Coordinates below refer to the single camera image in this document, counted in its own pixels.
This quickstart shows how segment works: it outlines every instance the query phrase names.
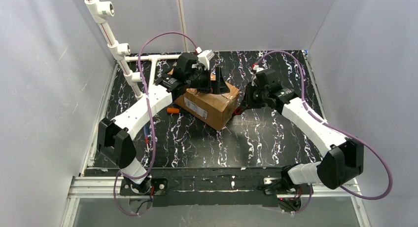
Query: black marble tabletop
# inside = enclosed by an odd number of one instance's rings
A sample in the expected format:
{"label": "black marble tabletop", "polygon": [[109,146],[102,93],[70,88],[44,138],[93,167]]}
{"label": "black marble tabletop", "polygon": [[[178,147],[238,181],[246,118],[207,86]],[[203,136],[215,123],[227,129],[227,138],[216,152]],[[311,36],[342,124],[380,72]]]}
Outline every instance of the black marble tabletop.
{"label": "black marble tabletop", "polygon": [[[251,81],[250,68],[267,51],[215,52],[210,66],[222,67],[225,80],[241,90],[238,103],[244,95],[245,85]],[[301,51],[289,51],[301,62],[305,73],[307,103],[321,114],[311,78]],[[157,75],[172,67],[175,60],[159,61]],[[149,77],[150,62],[143,62]],[[284,87],[300,93],[300,75],[295,62],[286,55],[270,55],[263,62],[275,68]],[[130,63],[135,72],[136,63]],[[113,118],[133,103],[134,93],[118,68],[106,116]],[[154,116],[157,151],[154,167],[255,167],[286,166],[296,162],[309,163],[321,160],[312,142],[293,123],[270,108],[248,110],[232,118],[221,131],[216,131],[191,114],[167,114],[165,110]],[[134,140],[137,158],[145,166],[152,151],[147,149],[143,132]],[[96,153],[94,167],[115,168],[100,153]]]}

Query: brown cardboard box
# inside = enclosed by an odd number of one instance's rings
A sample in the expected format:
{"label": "brown cardboard box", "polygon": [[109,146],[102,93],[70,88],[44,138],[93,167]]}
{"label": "brown cardboard box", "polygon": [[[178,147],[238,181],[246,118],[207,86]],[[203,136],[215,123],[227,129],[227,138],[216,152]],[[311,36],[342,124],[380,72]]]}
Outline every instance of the brown cardboard box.
{"label": "brown cardboard box", "polygon": [[235,86],[228,85],[230,92],[214,95],[197,92],[196,89],[187,89],[186,93],[178,97],[175,103],[184,108],[209,126],[220,131],[231,119],[237,107],[239,91]]}

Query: white label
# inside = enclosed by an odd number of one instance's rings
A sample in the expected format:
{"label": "white label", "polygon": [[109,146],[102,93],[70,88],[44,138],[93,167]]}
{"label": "white label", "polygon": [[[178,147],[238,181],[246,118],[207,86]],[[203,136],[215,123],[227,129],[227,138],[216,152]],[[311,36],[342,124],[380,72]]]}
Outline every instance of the white label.
{"label": "white label", "polygon": [[191,102],[190,100],[188,100],[186,97],[184,97],[184,104],[191,109],[192,111],[194,111],[195,113],[197,113],[200,117],[203,117],[206,119],[206,117],[208,116],[208,113],[206,111],[204,111],[202,108],[200,108],[199,106],[197,106],[195,103]]}

